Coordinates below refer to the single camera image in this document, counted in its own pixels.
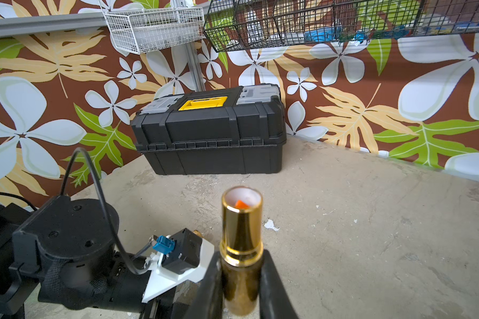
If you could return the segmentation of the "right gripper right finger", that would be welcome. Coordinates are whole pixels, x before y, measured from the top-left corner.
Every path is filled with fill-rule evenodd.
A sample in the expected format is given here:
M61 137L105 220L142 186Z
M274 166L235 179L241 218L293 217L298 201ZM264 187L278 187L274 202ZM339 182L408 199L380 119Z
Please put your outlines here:
M259 316L261 319L299 318L267 249L263 251L259 280Z

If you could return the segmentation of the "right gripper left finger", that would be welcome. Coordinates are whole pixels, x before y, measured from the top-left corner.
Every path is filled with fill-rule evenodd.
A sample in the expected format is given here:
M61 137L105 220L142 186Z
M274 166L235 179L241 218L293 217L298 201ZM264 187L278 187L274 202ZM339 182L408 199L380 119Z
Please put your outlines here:
M222 257L216 251L184 319L222 319L223 298Z

